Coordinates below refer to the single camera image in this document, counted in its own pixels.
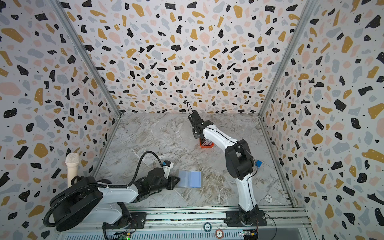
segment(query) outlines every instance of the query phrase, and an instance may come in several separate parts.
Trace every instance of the marble table surface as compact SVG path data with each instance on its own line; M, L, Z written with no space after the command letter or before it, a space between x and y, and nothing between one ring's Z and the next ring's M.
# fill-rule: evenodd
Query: marble table surface
M192 134L188 114L125 113L96 175L96 180L128 184L137 163L145 151L155 152L161 161L174 163L170 175L178 169L202 172L201 188L163 190L130 207L237 206L236 182L228 173L224 152L217 146L202 149ZM235 139L245 139L256 160L262 161L252 178L253 192L258 205L289 205L275 170L256 114L207 114L220 130ZM136 179L146 176L159 163L147 154ZM264 198L272 196L268 203Z

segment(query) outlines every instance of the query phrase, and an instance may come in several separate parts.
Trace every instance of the microphone grille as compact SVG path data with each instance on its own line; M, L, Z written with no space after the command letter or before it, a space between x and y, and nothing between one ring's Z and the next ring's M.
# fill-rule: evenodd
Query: microphone grille
M67 155L67 157L65 158L65 162L66 163L77 163L80 161L80 156L78 153L76 152L71 152Z

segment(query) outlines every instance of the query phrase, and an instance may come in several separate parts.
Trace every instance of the wallpaper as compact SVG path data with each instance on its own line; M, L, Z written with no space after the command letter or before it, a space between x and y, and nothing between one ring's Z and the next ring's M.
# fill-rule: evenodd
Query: wallpaper
M63 0L122 112L258 112L302 0Z
M50 239L65 156L89 175L117 118L42 0L0 1L0 239Z
M384 239L382 0L321 1L262 119L318 239Z

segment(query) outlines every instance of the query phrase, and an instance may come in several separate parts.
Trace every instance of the microphone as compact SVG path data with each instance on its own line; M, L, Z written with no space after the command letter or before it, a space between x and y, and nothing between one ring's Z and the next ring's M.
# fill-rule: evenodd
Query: microphone
M67 168L68 168L68 173L67 173L68 187L71 186L71 180L77 176L77 166L79 165L79 162L80 162L80 156L75 152L69 153L65 158L65 165L67 165Z

